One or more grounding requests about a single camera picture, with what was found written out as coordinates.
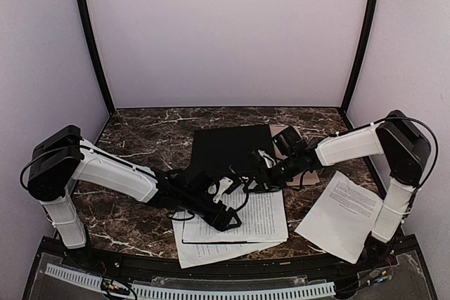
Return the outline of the teal folder with black inside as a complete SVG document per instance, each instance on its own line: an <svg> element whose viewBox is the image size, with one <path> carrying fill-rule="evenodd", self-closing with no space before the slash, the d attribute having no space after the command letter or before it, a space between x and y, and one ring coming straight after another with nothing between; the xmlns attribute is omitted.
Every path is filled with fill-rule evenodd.
<svg viewBox="0 0 450 300"><path fill-rule="evenodd" d="M275 159L271 131L266 124L202 129L194 133L191 166L217 180L223 177L244 183L255 177L252 151L265 150Z"/></svg>

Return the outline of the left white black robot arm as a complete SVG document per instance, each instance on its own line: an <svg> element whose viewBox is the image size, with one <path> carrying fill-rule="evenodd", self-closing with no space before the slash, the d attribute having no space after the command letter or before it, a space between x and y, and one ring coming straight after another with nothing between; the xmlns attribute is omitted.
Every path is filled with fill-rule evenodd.
<svg viewBox="0 0 450 300"><path fill-rule="evenodd" d="M21 186L43 206L67 249L82 249L87 231L77 215L68 186L86 181L127 195L158 209L187 211L215 230L241 226L238 212L221 194L240 185L234 175L221 179L186 170L161 171L112 155L82 138L78 126L67 125L37 145L20 172Z"/></svg>

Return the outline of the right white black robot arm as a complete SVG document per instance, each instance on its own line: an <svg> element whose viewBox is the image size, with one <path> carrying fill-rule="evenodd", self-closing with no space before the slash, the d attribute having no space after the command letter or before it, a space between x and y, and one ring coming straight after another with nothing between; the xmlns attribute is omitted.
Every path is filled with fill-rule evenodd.
<svg viewBox="0 0 450 300"><path fill-rule="evenodd" d="M382 195L377 197L336 172L296 229L306 240L351 264L362 254L364 263L372 264L389 254L439 154L433 130L400 110L312 143L292 126L272 140L284 158L275 160L258 150L249 193L279 191L309 171L364 161Z"/></svg>

